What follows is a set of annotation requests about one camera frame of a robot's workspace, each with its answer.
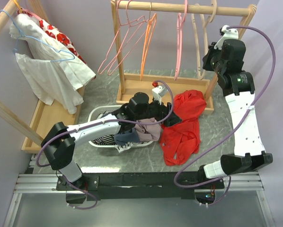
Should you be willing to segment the beige wooden hanger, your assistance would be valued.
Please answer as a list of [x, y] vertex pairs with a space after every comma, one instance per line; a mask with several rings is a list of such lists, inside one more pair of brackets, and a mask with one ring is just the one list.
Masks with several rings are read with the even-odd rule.
[[[212, 0], [211, 5], [213, 6], [213, 12], [210, 16], [208, 16], [207, 20], [204, 19], [204, 14], [200, 14], [200, 18], [202, 21], [202, 28], [203, 28], [203, 42], [204, 42], [204, 54], [208, 53], [208, 36], [207, 36], [207, 25], [213, 22], [216, 12], [217, 12], [217, 0]], [[200, 47], [199, 47], [199, 39], [198, 39], [198, 32], [197, 32], [197, 25], [195, 21], [195, 15], [191, 14], [192, 26], [194, 31], [195, 37], [195, 48], [196, 48], [196, 65], [197, 65], [197, 78], [202, 80], [206, 75], [206, 70], [201, 69], [201, 59], [200, 59]]]

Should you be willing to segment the mauve tank top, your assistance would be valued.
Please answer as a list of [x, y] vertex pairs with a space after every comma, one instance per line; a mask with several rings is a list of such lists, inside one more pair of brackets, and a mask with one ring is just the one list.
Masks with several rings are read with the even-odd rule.
[[135, 125], [140, 142], [158, 141], [160, 139], [162, 130], [160, 124], [149, 125], [149, 123], [157, 122], [155, 118], [143, 119], [138, 122], [143, 123]]

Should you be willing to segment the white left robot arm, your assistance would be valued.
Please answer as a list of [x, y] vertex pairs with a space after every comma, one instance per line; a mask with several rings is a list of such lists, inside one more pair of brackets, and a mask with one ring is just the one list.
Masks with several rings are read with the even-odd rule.
[[147, 94], [139, 92], [128, 103], [100, 119], [72, 126], [56, 123], [42, 141], [41, 151], [52, 170], [63, 174], [72, 189], [79, 190], [85, 179], [80, 167], [72, 160], [75, 148], [99, 137], [128, 131], [141, 120], [150, 118], [167, 127], [182, 121], [174, 113], [172, 103], [165, 105], [156, 99], [150, 102]]

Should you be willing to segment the orange plastic hanger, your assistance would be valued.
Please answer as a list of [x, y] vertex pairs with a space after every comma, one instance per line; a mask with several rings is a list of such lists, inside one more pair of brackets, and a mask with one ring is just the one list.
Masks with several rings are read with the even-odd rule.
[[151, 10], [152, 10], [152, 3], [150, 3], [149, 20], [148, 20], [146, 31], [145, 31], [144, 46], [143, 46], [143, 52], [142, 52], [142, 58], [141, 58], [140, 81], [142, 81], [143, 79], [148, 51], [149, 51], [150, 44], [152, 41], [155, 26], [157, 23], [157, 14], [155, 13], [153, 16], [151, 16]]

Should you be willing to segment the black striped tank top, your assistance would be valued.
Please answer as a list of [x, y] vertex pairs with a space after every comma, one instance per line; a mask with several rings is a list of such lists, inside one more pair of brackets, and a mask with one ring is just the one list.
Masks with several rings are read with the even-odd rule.
[[94, 144], [99, 146], [110, 146], [116, 145], [115, 136], [114, 135], [106, 135], [99, 137], [92, 141]]

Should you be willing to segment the white perforated plastic basket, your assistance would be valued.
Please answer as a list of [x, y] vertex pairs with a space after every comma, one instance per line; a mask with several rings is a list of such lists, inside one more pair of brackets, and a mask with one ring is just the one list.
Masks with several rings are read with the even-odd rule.
[[[97, 120], [105, 115], [107, 115], [108, 113], [118, 109], [120, 107], [120, 105], [108, 105], [108, 106], [100, 106], [95, 108], [93, 111], [91, 111], [91, 113], [88, 116], [88, 122], [92, 121], [92, 120]], [[139, 142], [139, 145], [135, 148], [143, 148], [146, 147], [150, 144], [152, 144], [154, 141], [148, 141], [148, 142]], [[110, 146], [99, 146], [94, 144], [92, 141], [89, 141], [89, 144], [96, 147], [96, 148], [115, 148], [115, 146], [117, 145], [110, 145]]]

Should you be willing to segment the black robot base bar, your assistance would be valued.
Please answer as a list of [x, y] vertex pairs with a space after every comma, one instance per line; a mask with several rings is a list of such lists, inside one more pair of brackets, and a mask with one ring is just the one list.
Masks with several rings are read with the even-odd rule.
[[181, 198], [194, 199], [195, 189], [224, 189], [223, 180], [195, 188], [174, 184], [176, 172], [83, 173], [74, 185], [87, 190], [99, 201], [105, 199]]

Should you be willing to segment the red tank top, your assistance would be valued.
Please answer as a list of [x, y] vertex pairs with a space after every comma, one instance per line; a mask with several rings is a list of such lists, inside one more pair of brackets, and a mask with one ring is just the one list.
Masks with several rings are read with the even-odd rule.
[[165, 164], [168, 166], [184, 164], [192, 154], [199, 151], [199, 116], [206, 108], [203, 94], [197, 90], [187, 90], [174, 98], [174, 113], [182, 122], [171, 127], [162, 126], [160, 146]]

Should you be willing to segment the pink plastic hanger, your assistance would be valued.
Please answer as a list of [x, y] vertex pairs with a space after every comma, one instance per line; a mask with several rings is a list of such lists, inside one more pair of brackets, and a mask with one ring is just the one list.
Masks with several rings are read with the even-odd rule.
[[183, 26], [187, 16], [187, 10], [188, 10], [188, 0], [184, 0], [184, 15], [182, 16], [181, 13], [178, 13], [177, 15], [177, 61], [176, 61], [174, 80], [177, 80], [181, 66]]

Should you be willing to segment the navy blue tank top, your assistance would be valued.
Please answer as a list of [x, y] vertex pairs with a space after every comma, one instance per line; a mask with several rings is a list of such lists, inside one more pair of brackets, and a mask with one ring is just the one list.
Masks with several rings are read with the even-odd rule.
[[114, 141], [117, 145], [123, 146], [129, 142], [139, 143], [140, 139], [135, 128], [114, 135]]

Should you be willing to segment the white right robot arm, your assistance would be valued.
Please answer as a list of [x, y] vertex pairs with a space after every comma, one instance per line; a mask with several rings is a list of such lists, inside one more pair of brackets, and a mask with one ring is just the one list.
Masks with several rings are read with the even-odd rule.
[[273, 162], [273, 155], [265, 151], [259, 135], [253, 76], [242, 69], [245, 52], [241, 40], [227, 39], [221, 46], [212, 43], [203, 58], [203, 68], [218, 77], [235, 129], [235, 144], [232, 154], [200, 167], [197, 182], [202, 188], [209, 188], [214, 178], [257, 171]]

